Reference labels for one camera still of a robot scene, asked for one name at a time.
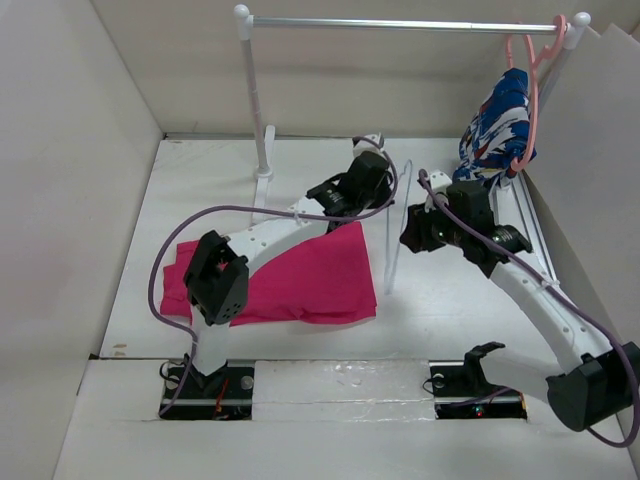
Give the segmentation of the blue wire hanger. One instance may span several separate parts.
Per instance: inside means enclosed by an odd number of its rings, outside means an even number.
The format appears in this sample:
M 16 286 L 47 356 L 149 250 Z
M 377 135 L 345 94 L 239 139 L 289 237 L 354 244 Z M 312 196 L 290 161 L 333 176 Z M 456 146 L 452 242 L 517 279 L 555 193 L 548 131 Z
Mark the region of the blue wire hanger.
M 406 225 L 408 201 L 414 175 L 414 165 L 408 159 L 399 174 L 397 195 L 394 203 L 386 210 L 386 233 L 385 233 L 385 268 L 383 291 L 386 296 L 393 293 L 398 260 L 400 254 L 399 237 Z

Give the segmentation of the pink trousers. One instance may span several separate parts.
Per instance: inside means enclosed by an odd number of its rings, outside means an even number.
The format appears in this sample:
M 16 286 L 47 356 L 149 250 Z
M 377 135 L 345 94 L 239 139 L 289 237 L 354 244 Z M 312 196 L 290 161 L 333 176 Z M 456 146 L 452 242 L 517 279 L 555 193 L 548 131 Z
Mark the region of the pink trousers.
M 377 299 L 362 224 L 307 240 L 261 267 L 233 327 L 300 321 L 342 326 L 376 315 Z

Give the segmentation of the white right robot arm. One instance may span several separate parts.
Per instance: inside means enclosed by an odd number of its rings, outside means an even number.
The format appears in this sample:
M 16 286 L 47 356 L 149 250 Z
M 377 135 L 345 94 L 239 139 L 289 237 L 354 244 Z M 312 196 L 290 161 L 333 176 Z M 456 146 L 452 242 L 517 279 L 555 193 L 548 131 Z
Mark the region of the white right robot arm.
M 526 261 L 533 248 L 512 225 L 496 223 L 488 190 L 475 182 L 420 171 L 427 200 L 409 207 L 401 244 L 414 253 L 445 246 L 499 287 L 545 340 L 552 362 L 510 353 L 490 342 L 466 354 L 462 381 L 473 393 L 511 387 L 549 405 L 567 428 L 591 431 L 627 408 L 639 408 L 639 348 L 621 344 Z

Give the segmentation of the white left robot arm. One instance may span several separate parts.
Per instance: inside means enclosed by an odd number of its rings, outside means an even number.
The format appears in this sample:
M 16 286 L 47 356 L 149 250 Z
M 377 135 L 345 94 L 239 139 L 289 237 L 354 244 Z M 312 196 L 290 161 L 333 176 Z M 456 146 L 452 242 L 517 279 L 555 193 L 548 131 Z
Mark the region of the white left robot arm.
M 297 245 L 352 223 L 392 195 L 396 169 L 383 153 L 364 151 L 349 169 L 311 188 L 281 215 L 223 237 L 212 230 L 198 242 L 184 276 L 197 351 L 188 384 L 201 396 L 222 387 L 230 322 L 246 307 L 250 278 Z

